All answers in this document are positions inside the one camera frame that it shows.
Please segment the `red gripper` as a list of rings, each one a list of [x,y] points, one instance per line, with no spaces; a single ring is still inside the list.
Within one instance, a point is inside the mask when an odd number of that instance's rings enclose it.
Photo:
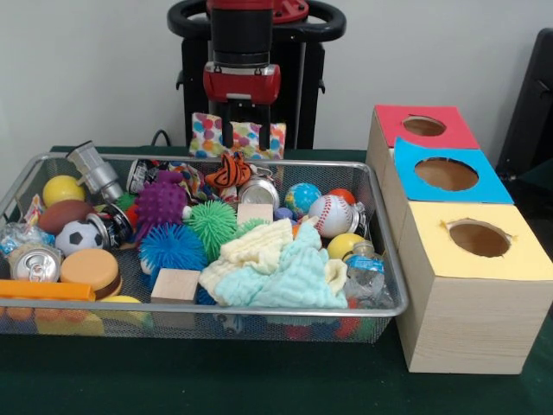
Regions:
[[[281,86],[281,70],[278,65],[265,67],[223,67],[214,61],[206,63],[203,69],[203,86],[207,98],[221,104],[223,144],[233,146],[231,123],[233,103],[229,99],[249,100],[253,104],[273,104]],[[270,146],[270,105],[258,105],[261,120],[259,148]]]

